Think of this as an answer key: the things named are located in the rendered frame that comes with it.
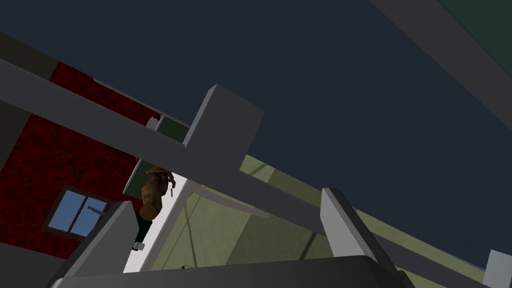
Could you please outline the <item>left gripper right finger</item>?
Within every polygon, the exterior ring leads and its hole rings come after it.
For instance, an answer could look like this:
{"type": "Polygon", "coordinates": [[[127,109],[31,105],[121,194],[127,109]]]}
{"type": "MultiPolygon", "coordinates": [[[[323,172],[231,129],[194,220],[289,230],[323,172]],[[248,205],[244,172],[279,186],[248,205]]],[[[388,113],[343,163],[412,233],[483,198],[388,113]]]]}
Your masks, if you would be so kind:
{"type": "Polygon", "coordinates": [[[322,189],[320,219],[336,258],[366,256],[392,276],[399,274],[388,254],[339,189],[322,189]]]}

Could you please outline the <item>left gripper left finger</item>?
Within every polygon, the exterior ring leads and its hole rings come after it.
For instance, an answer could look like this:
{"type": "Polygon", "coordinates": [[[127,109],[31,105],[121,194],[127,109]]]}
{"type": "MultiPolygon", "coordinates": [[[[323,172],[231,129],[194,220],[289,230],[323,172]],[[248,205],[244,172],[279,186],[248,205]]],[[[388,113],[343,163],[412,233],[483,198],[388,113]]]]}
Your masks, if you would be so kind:
{"type": "Polygon", "coordinates": [[[49,281],[58,288],[65,278],[120,274],[139,232],[131,201],[115,202],[49,281]]]}

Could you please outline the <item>brown framed window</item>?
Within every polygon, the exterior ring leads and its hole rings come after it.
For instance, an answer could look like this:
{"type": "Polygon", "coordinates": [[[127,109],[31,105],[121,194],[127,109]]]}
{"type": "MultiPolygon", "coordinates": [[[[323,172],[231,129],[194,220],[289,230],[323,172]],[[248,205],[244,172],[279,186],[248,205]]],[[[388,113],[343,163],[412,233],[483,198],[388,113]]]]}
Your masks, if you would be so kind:
{"type": "Polygon", "coordinates": [[[71,185],[63,185],[41,230],[82,241],[102,220],[114,201],[71,185]]]}

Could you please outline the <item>brown hanging figure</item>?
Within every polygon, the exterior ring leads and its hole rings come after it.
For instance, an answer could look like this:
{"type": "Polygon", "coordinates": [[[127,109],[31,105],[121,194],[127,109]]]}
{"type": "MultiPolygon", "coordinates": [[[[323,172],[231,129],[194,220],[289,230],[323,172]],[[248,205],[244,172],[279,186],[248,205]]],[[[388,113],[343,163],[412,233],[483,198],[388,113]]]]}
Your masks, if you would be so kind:
{"type": "Polygon", "coordinates": [[[145,221],[154,220],[163,208],[162,198],[166,195],[171,183],[171,197],[176,181],[171,171],[159,166],[154,166],[146,172],[150,179],[141,189],[143,206],[140,209],[140,217],[145,221]]]}

